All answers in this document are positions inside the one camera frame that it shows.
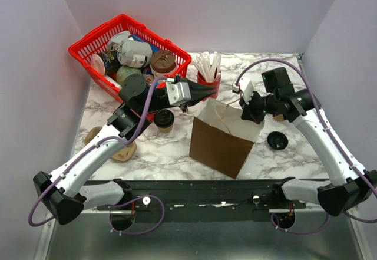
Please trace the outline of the brown paper takeout bag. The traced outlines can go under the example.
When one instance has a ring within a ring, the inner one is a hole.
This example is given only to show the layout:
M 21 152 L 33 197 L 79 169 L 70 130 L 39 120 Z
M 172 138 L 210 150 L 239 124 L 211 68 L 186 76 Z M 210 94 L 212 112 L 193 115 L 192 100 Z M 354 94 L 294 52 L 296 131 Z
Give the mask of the brown paper takeout bag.
M 189 157 L 236 178 L 264 127 L 241 115 L 241 109 L 207 99 L 193 119 Z

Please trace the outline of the black plastic cup lid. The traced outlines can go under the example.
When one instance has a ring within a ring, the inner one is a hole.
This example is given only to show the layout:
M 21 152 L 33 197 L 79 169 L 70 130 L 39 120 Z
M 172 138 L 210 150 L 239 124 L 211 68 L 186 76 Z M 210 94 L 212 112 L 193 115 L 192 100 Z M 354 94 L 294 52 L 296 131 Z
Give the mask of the black plastic cup lid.
M 168 128 L 174 124 L 174 114 L 170 110 L 160 110 L 154 116 L 154 124 L 159 128 Z

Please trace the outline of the brown paper coffee cup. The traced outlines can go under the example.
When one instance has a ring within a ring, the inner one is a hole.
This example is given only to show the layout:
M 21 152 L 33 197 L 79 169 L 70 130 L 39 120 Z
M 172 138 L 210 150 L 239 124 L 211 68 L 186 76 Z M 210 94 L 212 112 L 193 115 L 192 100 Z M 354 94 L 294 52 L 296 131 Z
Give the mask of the brown paper coffee cup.
M 173 129 L 173 125 L 172 124 L 169 125 L 169 126 L 162 126 L 162 125 L 156 125 L 156 126 L 157 126 L 159 132 L 161 132 L 161 133 L 169 133 Z

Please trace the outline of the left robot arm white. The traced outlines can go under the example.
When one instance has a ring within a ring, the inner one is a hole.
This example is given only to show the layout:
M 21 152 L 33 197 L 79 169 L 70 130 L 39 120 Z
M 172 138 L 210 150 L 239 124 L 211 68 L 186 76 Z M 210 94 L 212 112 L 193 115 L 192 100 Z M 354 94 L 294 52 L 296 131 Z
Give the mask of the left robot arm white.
M 62 166 L 51 173 L 39 172 L 34 176 L 37 201 L 44 204 L 60 225 L 72 222 L 86 209 L 99 206 L 126 209 L 131 196 L 125 183 L 110 181 L 86 185 L 86 182 L 150 125 L 148 114 L 172 107 L 187 111 L 215 92 L 214 87 L 178 75 L 157 77 L 151 83 L 141 74 L 129 75 L 119 93 L 122 104 L 100 132 Z

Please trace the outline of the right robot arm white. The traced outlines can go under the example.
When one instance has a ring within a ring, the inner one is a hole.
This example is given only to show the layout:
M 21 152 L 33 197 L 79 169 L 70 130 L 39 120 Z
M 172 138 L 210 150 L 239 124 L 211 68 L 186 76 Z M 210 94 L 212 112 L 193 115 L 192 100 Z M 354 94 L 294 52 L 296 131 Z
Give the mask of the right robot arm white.
M 262 77 L 266 96 L 255 91 L 244 74 L 234 81 L 233 92 L 242 95 L 241 118 L 259 124 L 267 114 L 282 115 L 304 135 L 329 176 L 327 182 L 287 178 L 271 193 L 272 203 L 284 208 L 293 200 L 302 200 L 338 216 L 367 200 L 376 189 L 376 170 L 366 170 L 351 155 L 311 91 L 295 91 L 284 67 L 266 71 Z

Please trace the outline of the black plastic lid on table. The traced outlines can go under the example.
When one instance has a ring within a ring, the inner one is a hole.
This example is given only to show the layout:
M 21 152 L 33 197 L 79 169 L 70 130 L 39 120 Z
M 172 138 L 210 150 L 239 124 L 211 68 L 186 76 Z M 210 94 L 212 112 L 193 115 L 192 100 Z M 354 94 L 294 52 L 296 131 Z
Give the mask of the black plastic lid on table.
M 267 143 L 272 149 L 283 150 L 288 146 L 289 141 L 285 134 L 279 131 L 273 131 L 268 134 Z

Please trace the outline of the brown lidded tub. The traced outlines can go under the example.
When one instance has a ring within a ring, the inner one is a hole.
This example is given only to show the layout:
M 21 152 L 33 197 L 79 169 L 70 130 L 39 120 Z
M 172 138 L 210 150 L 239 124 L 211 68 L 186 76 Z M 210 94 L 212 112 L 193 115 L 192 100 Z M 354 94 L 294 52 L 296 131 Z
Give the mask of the brown lidded tub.
M 177 67 L 175 55 L 171 51 L 159 50 L 151 56 L 150 68 L 155 77 L 173 74 Z

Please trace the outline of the red bull can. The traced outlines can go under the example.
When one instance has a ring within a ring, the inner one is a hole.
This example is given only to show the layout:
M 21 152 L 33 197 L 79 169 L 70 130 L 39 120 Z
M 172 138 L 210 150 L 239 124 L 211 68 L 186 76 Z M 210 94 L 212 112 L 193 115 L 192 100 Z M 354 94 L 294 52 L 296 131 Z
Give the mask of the red bull can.
M 154 74 L 151 71 L 150 67 L 145 67 L 142 70 L 142 74 L 145 77 L 145 79 L 146 79 L 146 81 L 147 81 L 148 84 L 150 84 L 154 80 Z

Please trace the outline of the grey paper wrapped package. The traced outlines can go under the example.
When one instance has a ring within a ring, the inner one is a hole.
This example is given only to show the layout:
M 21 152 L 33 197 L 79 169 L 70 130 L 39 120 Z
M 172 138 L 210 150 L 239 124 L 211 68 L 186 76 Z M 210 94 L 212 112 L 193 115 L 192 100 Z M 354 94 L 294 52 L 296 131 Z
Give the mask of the grey paper wrapped package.
M 143 68 L 150 64 L 153 50 L 147 42 L 136 41 L 129 31 L 115 34 L 107 43 L 107 49 L 117 52 L 121 65 Z

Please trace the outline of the green round melon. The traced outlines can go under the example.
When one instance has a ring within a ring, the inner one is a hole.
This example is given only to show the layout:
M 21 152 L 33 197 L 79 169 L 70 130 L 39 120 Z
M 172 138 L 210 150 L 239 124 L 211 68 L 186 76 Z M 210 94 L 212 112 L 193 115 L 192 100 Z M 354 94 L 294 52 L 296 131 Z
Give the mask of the green round melon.
M 122 65 L 116 73 L 116 81 L 119 85 L 123 85 L 125 79 L 134 74 L 141 74 L 141 70 L 139 68 Z

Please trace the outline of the cardboard cup carrier left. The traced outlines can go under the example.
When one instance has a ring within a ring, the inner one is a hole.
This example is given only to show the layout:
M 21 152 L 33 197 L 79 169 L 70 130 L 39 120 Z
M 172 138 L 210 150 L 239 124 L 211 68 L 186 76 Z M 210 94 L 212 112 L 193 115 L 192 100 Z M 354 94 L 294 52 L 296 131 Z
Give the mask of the cardboard cup carrier left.
M 92 128 L 84 139 L 84 145 L 86 146 L 92 139 L 96 138 L 101 129 L 102 127 L 100 126 Z M 128 146 L 124 146 L 120 151 L 116 152 L 116 154 L 114 154 L 111 159 L 119 163 L 125 163 L 134 156 L 136 150 L 137 144 L 134 141 Z

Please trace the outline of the black printed can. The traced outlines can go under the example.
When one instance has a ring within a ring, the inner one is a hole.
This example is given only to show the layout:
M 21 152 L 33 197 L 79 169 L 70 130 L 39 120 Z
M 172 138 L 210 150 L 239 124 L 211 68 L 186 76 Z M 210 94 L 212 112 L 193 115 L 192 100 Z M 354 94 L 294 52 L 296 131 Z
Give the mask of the black printed can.
M 117 51 L 114 50 L 93 54 L 91 56 L 91 67 L 101 75 L 113 73 L 121 67 L 117 55 Z

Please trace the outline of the red plastic shopping basket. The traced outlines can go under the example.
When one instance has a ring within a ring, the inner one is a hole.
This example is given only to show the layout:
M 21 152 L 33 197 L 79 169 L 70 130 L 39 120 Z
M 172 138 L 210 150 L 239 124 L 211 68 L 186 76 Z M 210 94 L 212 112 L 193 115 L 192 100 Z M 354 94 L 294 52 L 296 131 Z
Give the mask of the red plastic shopping basket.
M 119 103 L 122 102 L 118 96 L 120 89 L 94 70 L 91 67 L 90 59 L 93 54 L 106 51 L 107 43 L 110 38 L 123 31 L 129 31 L 131 34 L 136 34 L 142 40 L 145 40 L 161 50 L 171 51 L 176 58 L 178 66 L 176 73 L 180 74 L 181 77 L 187 75 L 187 69 L 191 63 L 191 56 L 189 53 L 173 44 L 170 40 L 164 39 L 155 34 L 144 24 L 132 19 L 126 14 L 120 14 L 89 32 L 81 40 L 72 44 L 68 49 L 69 54 L 85 68 L 86 72 L 94 82 Z

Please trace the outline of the aluminium rail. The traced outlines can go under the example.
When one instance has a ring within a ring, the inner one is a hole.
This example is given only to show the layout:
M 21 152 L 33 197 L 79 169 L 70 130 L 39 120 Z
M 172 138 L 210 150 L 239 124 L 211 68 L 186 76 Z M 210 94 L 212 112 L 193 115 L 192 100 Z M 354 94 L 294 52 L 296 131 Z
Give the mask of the aluminium rail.
M 263 203 L 262 201 L 258 200 L 252 200 L 247 202 L 239 202 L 239 203 L 229 203 L 222 201 L 221 203 L 214 203 L 214 204 L 172 204 L 168 205 L 167 203 L 164 204 L 164 206 L 168 210 L 173 210 L 174 208 L 184 208 L 184 209 L 192 209 L 192 208 L 236 208 L 237 206 L 241 205 L 250 205 L 252 209 L 256 210 L 278 210 L 279 212 L 285 212 L 289 210 L 293 210 L 294 208 L 308 208 L 312 204 L 303 204 L 300 202 L 294 202 L 294 201 L 288 201 L 287 203 L 282 203 L 280 205 L 274 205 L 272 203 Z M 320 204 L 322 209 L 330 214 L 331 216 L 338 216 L 341 213 L 349 210 L 352 206 L 350 203 L 342 203 L 340 200 L 327 200 L 325 202 L 322 202 Z M 116 205 L 102 205 L 102 206 L 96 206 L 91 208 L 91 210 L 99 210 L 99 211 L 105 211 L 105 210 L 129 210 L 132 212 L 138 212 L 138 211 L 147 211 L 152 210 L 152 208 L 161 208 L 161 205 L 158 201 L 144 204 L 143 202 L 136 202 L 133 201 L 129 205 L 122 205 L 122 206 L 116 206 Z

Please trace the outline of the black mounting base plate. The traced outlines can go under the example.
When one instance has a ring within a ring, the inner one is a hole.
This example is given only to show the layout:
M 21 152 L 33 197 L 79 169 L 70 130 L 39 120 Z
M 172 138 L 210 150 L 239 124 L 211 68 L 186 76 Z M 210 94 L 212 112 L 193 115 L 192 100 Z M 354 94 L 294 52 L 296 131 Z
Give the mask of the black mounting base plate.
M 66 225 L 86 209 L 108 210 L 117 226 L 122 210 L 142 223 L 268 222 L 273 210 L 287 215 L 290 205 L 319 203 L 329 180 L 89 180 L 69 197 L 58 190 L 53 213 Z

